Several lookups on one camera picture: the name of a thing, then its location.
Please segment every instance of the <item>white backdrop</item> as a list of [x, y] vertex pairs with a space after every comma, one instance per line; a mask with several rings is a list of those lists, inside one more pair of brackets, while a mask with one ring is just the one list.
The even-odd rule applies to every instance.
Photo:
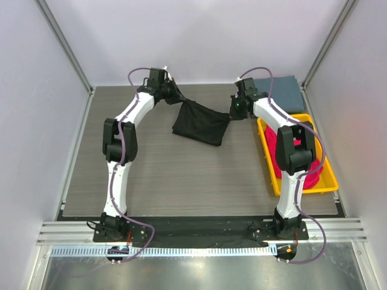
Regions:
[[47, 0], [94, 86], [165, 65], [178, 83], [231, 82], [256, 65], [302, 81], [344, 2]]
[[26, 289], [52, 221], [86, 89], [31, 0], [0, 10], [0, 289]]
[[359, 1], [309, 85], [347, 213], [358, 216], [386, 282], [387, 2]]

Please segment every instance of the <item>white panel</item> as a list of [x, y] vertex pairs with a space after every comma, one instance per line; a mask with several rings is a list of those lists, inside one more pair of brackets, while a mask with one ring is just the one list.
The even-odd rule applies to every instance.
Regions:
[[26, 289], [53, 220], [87, 93], [38, 7], [0, 10], [0, 289]]
[[345, 208], [387, 268], [387, 2], [359, 1], [308, 89]]
[[100, 86], [127, 85], [138, 66], [165, 65], [179, 83], [231, 82], [257, 65], [301, 81], [345, 0], [47, 2]]

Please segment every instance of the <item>gray floor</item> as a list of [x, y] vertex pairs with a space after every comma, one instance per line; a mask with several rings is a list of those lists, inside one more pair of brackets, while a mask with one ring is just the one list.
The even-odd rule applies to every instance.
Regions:
[[[228, 112], [234, 85], [181, 85], [182, 93], [216, 111]], [[130, 87], [99, 87], [91, 103], [64, 216], [100, 216], [108, 172], [102, 129], [133, 98]], [[270, 185], [255, 119], [229, 124], [220, 147], [172, 134], [180, 105], [164, 101], [137, 128], [138, 155], [128, 179], [131, 216], [271, 215], [278, 198]], [[337, 214], [333, 195], [304, 195], [311, 214]]]
[[[295, 259], [310, 259], [320, 249], [321, 244], [300, 244]], [[51, 258], [42, 289], [366, 289], [350, 243], [329, 243], [325, 254], [307, 265], [286, 265], [267, 256], [153, 258], [87, 274], [101, 263], [106, 259]]]

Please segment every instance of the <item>plastic crate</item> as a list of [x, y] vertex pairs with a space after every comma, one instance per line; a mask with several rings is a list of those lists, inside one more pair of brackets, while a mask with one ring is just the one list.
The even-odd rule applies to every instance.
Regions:
[[[313, 124], [313, 127], [314, 127], [313, 120], [308, 114], [295, 114], [295, 115], [291, 115], [291, 116], [300, 120], [300, 121], [309, 121]], [[270, 158], [270, 154], [268, 152], [268, 147], [267, 147], [266, 138], [265, 138], [265, 134], [264, 134], [267, 125], [264, 122], [264, 120], [262, 120], [261, 118], [258, 118], [257, 123], [258, 123], [258, 134], [261, 138], [262, 145], [264, 147], [265, 159], [267, 161], [268, 169], [270, 172], [270, 178], [272, 179], [274, 193], [275, 193], [275, 195], [279, 196], [279, 195], [281, 195], [281, 178], [277, 178], [275, 176], [272, 159]], [[317, 138], [315, 138], [314, 140], [316, 142], [317, 158], [319, 160], [321, 160], [321, 156], [322, 156], [321, 145], [318, 142]], [[314, 187], [303, 190], [302, 193], [333, 192], [333, 191], [337, 190], [338, 188], [339, 188], [339, 185], [338, 185], [337, 179], [333, 173], [331, 164], [329, 163], [328, 158], [325, 158], [324, 168], [320, 174], [319, 182]]]

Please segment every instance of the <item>pink fabric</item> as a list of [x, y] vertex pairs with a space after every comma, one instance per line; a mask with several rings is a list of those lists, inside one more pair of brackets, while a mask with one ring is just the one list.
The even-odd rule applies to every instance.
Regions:
[[[277, 134], [275, 134], [275, 132], [267, 126], [265, 130], [265, 138], [268, 147], [268, 152], [270, 154], [270, 158], [272, 159], [274, 173], [277, 178], [281, 178], [281, 170], [279, 169], [276, 162]], [[299, 140], [294, 141], [294, 145], [299, 145], [300, 143], [301, 141]], [[310, 170], [314, 170], [319, 164], [320, 160], [316, 159], [314, 163], [312, 163]], [[305, 178], [304, 189], [310, 189], [319, 182], [322, 169], [323, 167], [321, 167], [318, 172], [310, 174]]]

